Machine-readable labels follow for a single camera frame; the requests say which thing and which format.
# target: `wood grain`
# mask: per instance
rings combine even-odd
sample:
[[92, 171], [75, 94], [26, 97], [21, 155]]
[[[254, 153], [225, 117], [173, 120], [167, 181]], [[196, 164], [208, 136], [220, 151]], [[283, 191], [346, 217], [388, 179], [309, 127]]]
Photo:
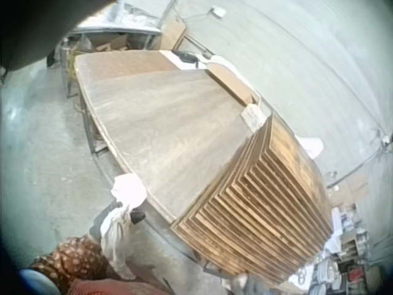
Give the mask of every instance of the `wood grain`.
[[286, 281], [332, 233], [322, 176], [286, 128], [270, 116], [172, 226], [224, 271], [272, 284]]
[[252, 103], [252, 96], [256, 96], [254, 91], [250, 89], [242, 80], [230, 71], [226, 66], [218, 63], [208, 63], [208, 72], [227, 89], [243, 106]]
[[173, 222], [251, 136], [243, 108], [203, 70], [162, 71], [91, 82], [85, 100], [125, 171]]
[[159, 51], [128, 50], [97, 52], [78, 55], [75, 69], [80, 87], [106, 79], [151, 73], [156, 71], [176, 71], [171, 63]]

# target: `cardboard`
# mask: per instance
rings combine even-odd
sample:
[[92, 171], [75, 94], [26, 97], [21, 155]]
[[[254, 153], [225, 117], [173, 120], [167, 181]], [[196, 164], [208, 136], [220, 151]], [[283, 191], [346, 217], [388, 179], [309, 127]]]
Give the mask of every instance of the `cardboard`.
[[155, 49], [176, 49], [186, 34], [185, 24], [180, 20], [168, 22], [162, 30], [161, 41], [158, 41]]
[[253, 102], [254, 91], [242, 82], [226, 66], [218, 63], [208, 63], [209, 74], [227, 89], [243, 106]]

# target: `white cloth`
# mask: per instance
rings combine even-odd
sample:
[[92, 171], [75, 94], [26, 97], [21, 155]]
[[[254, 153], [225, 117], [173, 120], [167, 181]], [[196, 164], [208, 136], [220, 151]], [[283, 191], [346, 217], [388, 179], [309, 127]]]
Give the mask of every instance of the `white cloth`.
[[145, 201], [147, 191], [139, 177], [129, 173], [115, 178], [111, 192], [123, 206], [112, 210], [105, 217], [100, 228], [101, 248], [109, 264], [122, 279], [134, 280], [134, 274], [125, 263], [133, 253], [130, 245], [134, 225], [130, 213]]

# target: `concrete floor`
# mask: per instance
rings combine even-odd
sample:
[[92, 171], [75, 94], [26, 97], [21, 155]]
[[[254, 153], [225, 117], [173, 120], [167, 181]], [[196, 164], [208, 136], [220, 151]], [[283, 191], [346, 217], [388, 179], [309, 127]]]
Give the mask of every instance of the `concrete floor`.
[[[88, 150], [82, 116], [66, 99], [60, 69], [45, 61], [11, 73], [1, 90], [2, 242], [18, 267], [66, 237], [87, 233], [111, 202], [110, 185]], [[220, 280], [142, 222], [136, 262], [156, 266], [178, 294], [226, 294]]]

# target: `workbench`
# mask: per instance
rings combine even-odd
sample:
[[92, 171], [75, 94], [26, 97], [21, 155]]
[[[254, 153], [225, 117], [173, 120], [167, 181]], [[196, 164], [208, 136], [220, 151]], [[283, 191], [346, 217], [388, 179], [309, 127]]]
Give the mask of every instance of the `workbench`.
[[191, 253], [169, 227], [252, 136], [244, 106], [205, 70], [182, 73], [161, 52], [81, 55], [75, 69], [94, 160], [108, 150], [122, 173], [136, 173], [154, 210], [147, 221]]

